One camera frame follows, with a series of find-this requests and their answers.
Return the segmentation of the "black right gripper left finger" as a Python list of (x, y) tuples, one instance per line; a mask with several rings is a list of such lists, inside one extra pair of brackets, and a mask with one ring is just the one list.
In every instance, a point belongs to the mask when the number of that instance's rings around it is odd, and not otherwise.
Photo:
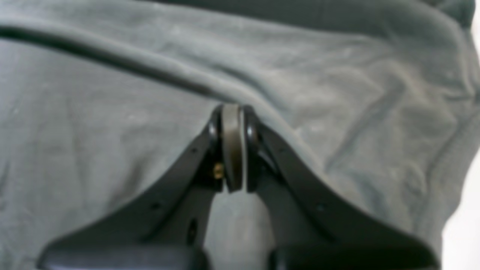
[(40, 270), (209, 270), (203, 249), (211, 205), (242, 188), (241, 109), (214, 109), (202, 132), (146, 191), (112, 214), (58, 238)]

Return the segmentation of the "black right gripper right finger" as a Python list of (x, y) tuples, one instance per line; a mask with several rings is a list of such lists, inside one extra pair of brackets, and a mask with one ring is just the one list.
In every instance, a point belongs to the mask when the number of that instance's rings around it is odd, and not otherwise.
[(247, 191), (265, 203), (274, 235), (270, 270), (437, 270), (420, 239), (347, 202), (292, 147), (243, 107)]

